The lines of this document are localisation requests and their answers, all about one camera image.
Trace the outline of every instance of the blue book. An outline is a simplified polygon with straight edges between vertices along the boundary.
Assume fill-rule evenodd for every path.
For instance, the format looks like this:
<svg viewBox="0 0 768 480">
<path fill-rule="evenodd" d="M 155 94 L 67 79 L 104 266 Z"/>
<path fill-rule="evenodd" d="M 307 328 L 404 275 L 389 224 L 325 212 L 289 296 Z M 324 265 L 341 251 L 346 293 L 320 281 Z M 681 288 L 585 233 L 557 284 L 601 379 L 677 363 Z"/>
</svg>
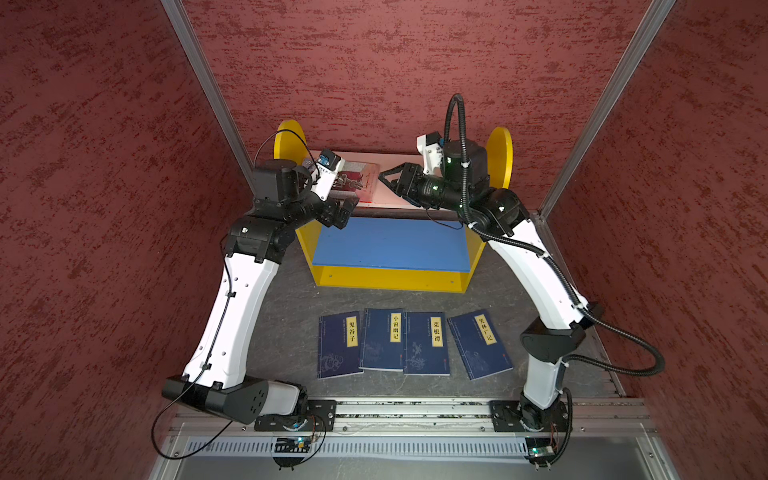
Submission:
<svg viewBox="0 0 768 480">
<path fill-rule="evenodd" d="M 470 380 L 514 368 L 487 310 L 454 316 L 448 319 L 448 325 Z"/>
<path fill-rule="evenodd" d="M 366 308 L 360 368 L 402 372 L 402 309 Z"/>
<path fill-rule="evenodd" d="M 360 312 L 321 316 L 317 339 L 317 378 L 362 373 L 360 363 Z"/>
<path fill-rule="evenodd" d="M 450 375 L 445 314 L 406 312 L 405 327 L 403 372 L 406 375 Z"/>
</svg>

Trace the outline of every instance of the table surface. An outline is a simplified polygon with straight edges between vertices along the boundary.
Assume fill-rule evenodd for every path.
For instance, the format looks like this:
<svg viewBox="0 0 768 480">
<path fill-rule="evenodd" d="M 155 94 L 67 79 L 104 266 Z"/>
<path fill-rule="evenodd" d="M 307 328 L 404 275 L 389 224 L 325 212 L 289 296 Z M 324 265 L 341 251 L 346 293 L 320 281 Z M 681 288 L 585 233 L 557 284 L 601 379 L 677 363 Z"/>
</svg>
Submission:
<svg viewBox="0 0 768 480">
<path fill-rule="evenodd" d="M 455 316 L 487 309 L 515 369 L 470 380 L 456 344 L 448 341 L 451 375 L 405 376 L 365 371 L 317 379 L 317 323 L 322 315 L 365 308 L 442 311 Z M 466 293 L 366 290 L 315 285 L 298 242 L 286 252 L 262 305 L 248 349 L 250 376 L 299 383 L 311 396 L 475 396 L 516 399 L 525 383 L 528 354 L 518 337 L 537 316 L 528 294 L 496 252 L 485 249 Z M 578 350 L 597 356 L 585 341 Z M 601 370 L 574 362 L 564 380 L 575 397 L 608 396 Z"/>
</svg>

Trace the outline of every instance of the yellow title label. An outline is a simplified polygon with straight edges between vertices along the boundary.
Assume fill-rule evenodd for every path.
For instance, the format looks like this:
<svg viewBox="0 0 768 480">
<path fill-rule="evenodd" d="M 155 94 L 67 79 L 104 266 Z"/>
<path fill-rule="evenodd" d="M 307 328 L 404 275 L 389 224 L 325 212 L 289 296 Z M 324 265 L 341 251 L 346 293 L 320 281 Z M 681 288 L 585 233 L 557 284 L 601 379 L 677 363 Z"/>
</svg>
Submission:
<svg viewBox="0 0 768 480">
<path fill-rule="evenodd" d="M 402 320 L 399 313 L 393 313 L 389 322 L 389 341 L 400 343 L 400 333 L 402 333 Z"/>
<path fill-rule="evenodd" d="M 442 346 L 442 319 L 439 316 L 432 317 L 432 346 Z"/>
<path fill-rule="evenodd" d="M 496 343 L 496 337 L 493 336 L 491 327 L 488 326 L 488 322 L 485 320 L 485 315 L 477 315 L 475 321 L 478 323 L 478 327 L 480 327 L 480 333 L 485 340 L 485 345 Z"/>
<path fill-rule="evenodd" d="M 357 317 L 346 317 L 346 345 L 357 346 Z"/>
</svg>

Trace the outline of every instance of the red wall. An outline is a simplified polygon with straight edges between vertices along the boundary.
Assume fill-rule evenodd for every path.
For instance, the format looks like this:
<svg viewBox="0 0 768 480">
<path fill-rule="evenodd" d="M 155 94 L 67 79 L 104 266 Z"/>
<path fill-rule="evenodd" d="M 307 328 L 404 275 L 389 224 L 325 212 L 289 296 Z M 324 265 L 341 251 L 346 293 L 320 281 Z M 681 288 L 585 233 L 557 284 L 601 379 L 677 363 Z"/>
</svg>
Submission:
<svg viewBox="0 0 768 480">
<path fill-rule="evenodd" d="M 0 477 L 145 478 L 249 191 L 160 2 L 0 22 Z"/>
<path fill-rule="evenodd" d="M 767 51 L 763 0 L 677 0 L 550 218 L 579 286 L 667 357 L 623 381 L 691 480 L 768 478 Z"/>
<path fill-rule="evenodd" d="M 187 0 L 251 154 L 285 118 L 310 146 L 416 154 L 455 92 L 468 135 L 504 125 L 538 208 L 648 0 Z"/>
</svg>

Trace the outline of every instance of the pink shelf board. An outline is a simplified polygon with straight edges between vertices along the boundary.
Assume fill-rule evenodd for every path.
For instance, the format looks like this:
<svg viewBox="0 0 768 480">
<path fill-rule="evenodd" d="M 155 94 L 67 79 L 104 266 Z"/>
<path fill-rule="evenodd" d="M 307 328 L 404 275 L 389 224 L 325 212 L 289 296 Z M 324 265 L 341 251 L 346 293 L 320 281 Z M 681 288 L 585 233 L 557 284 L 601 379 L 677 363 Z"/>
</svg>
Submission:
<svg viewBox="0 0 768 480">
<path fill-rule="evenodd" d="M 421 155 L 401 155 L 401 154 L 363 154 L 359 152 L 337 151 L 341 158 L 347 161 L 368 162 L 370 164 L 378 164 L 381 166 L 381 171 L 389 170 L 390 168 L 397 167 L 405 162 L 412 164 L 423 164 L 424 160 Z M 320 155 L 319 151 L 313 151 L 312 155 L 317 158 Z M 389 188 L 385 187 L 381 182 L 376 185 L 376 189 L 373 191 L 373 199 L 370 202 L 360 202 L 357 204 L 358 208 L 410 208 L 417 210 L 418 207 L 414 207 L 402 198 L 398 197 Z"/>
</svg>

